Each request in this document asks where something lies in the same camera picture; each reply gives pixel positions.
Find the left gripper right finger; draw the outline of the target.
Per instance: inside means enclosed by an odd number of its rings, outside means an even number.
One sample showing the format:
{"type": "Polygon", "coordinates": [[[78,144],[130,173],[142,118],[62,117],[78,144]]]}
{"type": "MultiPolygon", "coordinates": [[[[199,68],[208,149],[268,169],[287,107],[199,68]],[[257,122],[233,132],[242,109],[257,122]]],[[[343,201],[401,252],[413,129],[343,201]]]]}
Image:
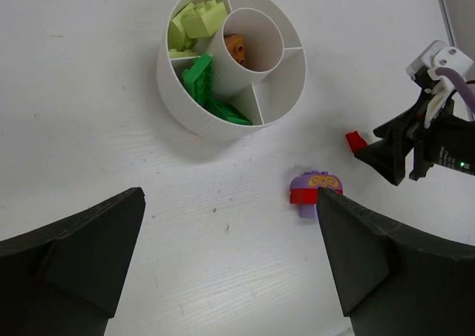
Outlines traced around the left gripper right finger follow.
{"type": "Polygon", "coordinates": [[[355,335],[473,335],[474,247],[420,231],[328,188],[318,220],[355,335]]]}

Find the dark green lego brick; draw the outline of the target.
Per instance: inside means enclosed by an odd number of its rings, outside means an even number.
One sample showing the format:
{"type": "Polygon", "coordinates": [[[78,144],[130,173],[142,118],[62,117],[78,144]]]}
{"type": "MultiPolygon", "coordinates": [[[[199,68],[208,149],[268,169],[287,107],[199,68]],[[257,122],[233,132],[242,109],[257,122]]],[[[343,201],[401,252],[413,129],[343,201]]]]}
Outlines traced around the dark green lego brick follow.
{"type": "Polygon", "coordinates": [[[250,119],[228,102],[211,98],[206,101],[204,108],[212,115],[226,122],[236,125],[253,125],[250,119]]]}

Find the small red lego piece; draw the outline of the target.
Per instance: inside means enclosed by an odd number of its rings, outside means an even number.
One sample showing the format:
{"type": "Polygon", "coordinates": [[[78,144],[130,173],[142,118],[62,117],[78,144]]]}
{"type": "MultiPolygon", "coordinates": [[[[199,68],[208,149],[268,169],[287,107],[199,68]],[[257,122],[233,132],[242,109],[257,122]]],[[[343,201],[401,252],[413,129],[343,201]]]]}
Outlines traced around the small red lego piece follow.
{"type": "Polygon", "coordinates": [[[360,135],[358,131],[353,131],[346,134],[345,139],[353,154],[368,146],[367,141],[360,135]]]}

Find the red pink lego figure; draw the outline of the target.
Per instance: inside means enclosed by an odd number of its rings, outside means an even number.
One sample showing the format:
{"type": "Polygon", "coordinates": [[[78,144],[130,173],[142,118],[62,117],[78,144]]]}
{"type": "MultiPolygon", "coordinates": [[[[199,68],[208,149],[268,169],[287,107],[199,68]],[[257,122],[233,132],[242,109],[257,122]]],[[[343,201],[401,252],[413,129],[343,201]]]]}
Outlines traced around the red pink lego figure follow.
{"type": "Polygon", "coordinates": [[[327,171],[308,171],[295,177],[289,186],[289,203],[297,205],[299,217],[316,220],[318,218],[318,189],[329,188],[343,194],[341,180],[327,171]]]}

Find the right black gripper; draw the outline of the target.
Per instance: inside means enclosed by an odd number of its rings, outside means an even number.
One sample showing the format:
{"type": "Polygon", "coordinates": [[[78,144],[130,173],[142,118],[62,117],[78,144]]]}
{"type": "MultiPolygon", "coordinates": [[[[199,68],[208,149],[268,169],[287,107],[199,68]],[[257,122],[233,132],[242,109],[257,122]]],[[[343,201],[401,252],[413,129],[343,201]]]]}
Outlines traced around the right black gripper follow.
{"type": "Polygon", "coordinates": [[[453,114],[453,91],[439,115],[424,127],[429,94],[422,91],[414,106],[375,128],[380,140],[359,148],[356,159],[368,164],[389,183],[399,185],[406,175],[406,156],[413,153],[413,170],[408,175],[417,181],[434,165],[474,175],[474,122],[453,114]]]}

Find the green lego plate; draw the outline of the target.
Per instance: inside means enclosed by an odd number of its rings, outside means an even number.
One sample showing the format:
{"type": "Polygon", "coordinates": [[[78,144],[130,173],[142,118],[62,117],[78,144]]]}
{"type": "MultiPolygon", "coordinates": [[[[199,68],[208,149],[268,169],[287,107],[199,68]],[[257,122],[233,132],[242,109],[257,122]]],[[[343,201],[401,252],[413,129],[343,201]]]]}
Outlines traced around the green lego plate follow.
{"type": "Polygon", "coordinates": [[[192,66],[182,73],[186,92],[202,107],[212,97],[212,72],[213,58],[203,54],[195,58],[192,66]]]}

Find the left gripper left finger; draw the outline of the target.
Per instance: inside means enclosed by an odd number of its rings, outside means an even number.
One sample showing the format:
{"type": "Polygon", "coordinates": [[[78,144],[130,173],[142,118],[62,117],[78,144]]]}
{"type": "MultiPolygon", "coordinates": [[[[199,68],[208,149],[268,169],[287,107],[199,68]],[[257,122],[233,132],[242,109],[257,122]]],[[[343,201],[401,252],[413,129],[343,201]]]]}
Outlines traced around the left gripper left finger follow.
{"type": "Polygon", "coordinates": [[[1,242],[2,335],[103,335],[116,314],[145,213],[129,188],[1,242]]]}

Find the brown lego plate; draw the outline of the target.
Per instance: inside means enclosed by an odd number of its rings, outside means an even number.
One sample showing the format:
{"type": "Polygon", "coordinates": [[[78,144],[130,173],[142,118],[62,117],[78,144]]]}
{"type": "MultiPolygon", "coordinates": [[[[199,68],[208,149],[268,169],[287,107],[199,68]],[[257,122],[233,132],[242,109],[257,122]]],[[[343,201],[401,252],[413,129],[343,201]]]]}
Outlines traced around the brown lego plate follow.
{"type": "Polygon", "coordinates": [[[230,56],[241,66],[246,67],[244,40],[240,34],[233,33],[223,37],[230,56]]]}

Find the lime green lego brick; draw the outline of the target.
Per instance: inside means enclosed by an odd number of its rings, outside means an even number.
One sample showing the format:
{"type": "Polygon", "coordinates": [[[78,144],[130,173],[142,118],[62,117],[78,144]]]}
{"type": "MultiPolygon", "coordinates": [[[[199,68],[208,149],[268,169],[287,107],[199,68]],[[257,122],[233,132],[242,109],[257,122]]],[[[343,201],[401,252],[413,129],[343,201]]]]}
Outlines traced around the lime green lego brick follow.
{"type": "Polygon", "coordinates": [[[223,2],[208,0],[194,5],[183,15],[181,23],[190,39],[200,39],[215,34],[227,16],[223,2]]]}
{"type": "Polygon", "coordinates": [[[182,19],[187,12],[194,9],[194,3],[189,2],[171,21],[168,26],[168,49],[184,51],[192,49],[196,39],[190,39],[187,35],[182,19]]]}
{"type": "Polygon", "coordinates": [[[181,58],[188,58],[188,57],[198,56],[198,53],[195,53],[192,50],[179,51],[179,50],[176,50],[176,49],[170,49],[168,51],[168,55],[171,59],[181,59],[181,58]]]}

